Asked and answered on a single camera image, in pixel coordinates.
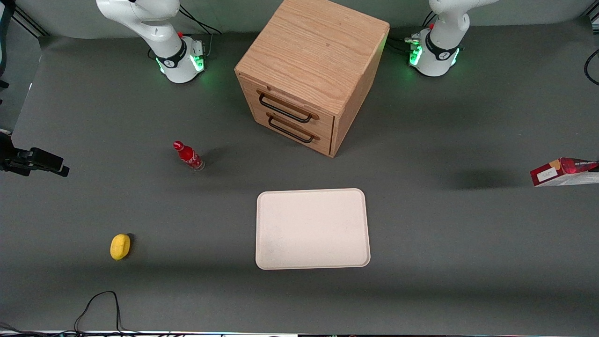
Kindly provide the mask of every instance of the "wooden cabinet top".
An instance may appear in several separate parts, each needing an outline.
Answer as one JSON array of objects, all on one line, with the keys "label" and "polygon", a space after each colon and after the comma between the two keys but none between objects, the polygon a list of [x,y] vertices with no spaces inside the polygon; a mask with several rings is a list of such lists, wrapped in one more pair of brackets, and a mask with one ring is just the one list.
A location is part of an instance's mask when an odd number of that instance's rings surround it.
[{"label": "wooden cabinet top", "polygon": [[327,0],[285,0],[235,70],[339,115],[388,31],[387,22]]}]

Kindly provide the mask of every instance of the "yellow lemon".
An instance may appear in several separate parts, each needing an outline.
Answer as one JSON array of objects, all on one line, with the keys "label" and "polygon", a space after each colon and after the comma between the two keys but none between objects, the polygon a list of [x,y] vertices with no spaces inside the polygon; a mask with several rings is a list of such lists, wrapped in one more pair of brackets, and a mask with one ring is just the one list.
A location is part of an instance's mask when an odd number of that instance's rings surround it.
[{"label": "yellow lemon", "polygon": [[110,244],[110,256],[118,261],[129,254],[130,247],[131,238],[127,234],[118,234]]}]

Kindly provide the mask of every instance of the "red box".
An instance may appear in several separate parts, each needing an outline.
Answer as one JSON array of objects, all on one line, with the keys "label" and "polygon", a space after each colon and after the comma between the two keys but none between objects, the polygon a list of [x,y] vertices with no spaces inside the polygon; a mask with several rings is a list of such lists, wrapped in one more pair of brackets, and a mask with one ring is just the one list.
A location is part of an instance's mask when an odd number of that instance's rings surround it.
[{"label": "red box", "polygon": [[530,171],[534,186],[599,183],[599,162],[560,158]]}]

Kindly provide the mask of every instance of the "bottle cap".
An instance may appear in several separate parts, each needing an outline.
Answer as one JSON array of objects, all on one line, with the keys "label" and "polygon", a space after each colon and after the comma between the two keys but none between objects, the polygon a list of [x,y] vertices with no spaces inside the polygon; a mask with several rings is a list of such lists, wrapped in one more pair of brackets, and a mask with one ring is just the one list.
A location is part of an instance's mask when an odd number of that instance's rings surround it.
[{"label": "bottle cap", "polygon": [[173,143],[173,147],[175,148],[175,150],[181,151],[181,150],[183,150],[183,148],[185,147],[185,145],[183,145],[182,142],[180,142],[180,141],[177,140],[176,142]]}]

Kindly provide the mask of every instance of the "green led light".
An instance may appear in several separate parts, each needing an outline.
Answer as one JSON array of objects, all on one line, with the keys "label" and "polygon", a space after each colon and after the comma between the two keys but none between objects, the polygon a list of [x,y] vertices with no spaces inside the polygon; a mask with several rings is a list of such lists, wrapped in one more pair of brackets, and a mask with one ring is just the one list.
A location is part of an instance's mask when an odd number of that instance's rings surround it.
[{"label": "green led light", "polygon": [[410,63],[412,65],[417,65],[418,61],[420,61],[420,56],[422,55],[422,46],[418,46],[416,49],[412,50],[410,55]]},{"label": "green led light", "polygon": [[164,69],[162,69],[162,64],[160,64],[158,58],[156,58],[156,63],[158,63],[158,66],[160,67],[160,72],[164,74]]},{"label": "green led light", "polygon": [[451,65],[455,64],[455,60],[458,58],[459,48],[455,51],[455,55],[453,56],[453,61],[451,61]]},{"label": "green led light", "polygon": [[204,59],[201,56],[189,55],[189,59],[198,72],[204,70]]}]

